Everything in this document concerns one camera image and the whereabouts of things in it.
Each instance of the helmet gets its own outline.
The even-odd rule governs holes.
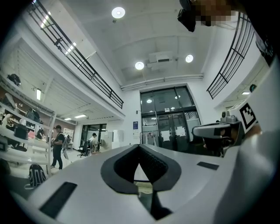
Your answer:
[[[16,74],[8,75],[7,78],[11,80],[16,86],[21,86],[21,80]]]

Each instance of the black rectangular strip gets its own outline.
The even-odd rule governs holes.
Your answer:
[[[54,192],[46,203],[42,205],[40,211],[55,219],[76,187],[77,184],[65,182]]]
[[[212,164],[212,163],[206,163],[206,162],[199,162],[197,165],[211,169],[211,170],[217,170],[219,168],[219,165]]]

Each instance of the blue sign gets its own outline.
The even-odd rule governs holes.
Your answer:
[[[138,121],[133,122],[133,130],[138,129]]]

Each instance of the black pants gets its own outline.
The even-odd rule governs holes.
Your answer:
[[[53,149],[53,161],[52,166],[56,166],[56,161],[58,161],[59,169],[62,169],[62,159],[61,159],[61,149]]]

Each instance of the ceiling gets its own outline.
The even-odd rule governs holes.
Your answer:
[[[249,95],[243,95],[243,92],[250,92],[250,86],[255,84],[258,86],[264,78],[269,67],[261,56],[255,66],[252,68],[250,74],[238,86],[238,88],[224,101],[225,107],[231,107],[238,103],[240,100],[245,100]]]
[[[65,0],[75,18],[83,25],[97,46],[97,52],[108,59],[122,85],[140,81],[201,74],[210,46],[213,27],[196,25],[189,32],[177,20],[179,0]],[[126,14],[114,21],[115,7]],[[169,62],[154,63],[154,53],[167,55]],[[186,56],[194,60],[186,63]],[[143,70],[135,63],[142,61]]]
[[[40,103],[56,111],[62,118],[73,121],[103,119],[113,117],[109,110],[94,103],[89,97],[75,91],[67,82],[55,77],[54,72],[46,70],[33,58],[21,40],[10,54],[3,59],[3,73],[16,73],[21,80],[20,89],[29,98],[36,100],[36,89],[42,90]],[[85,114],[87,117],[75,119],[74,116]]]

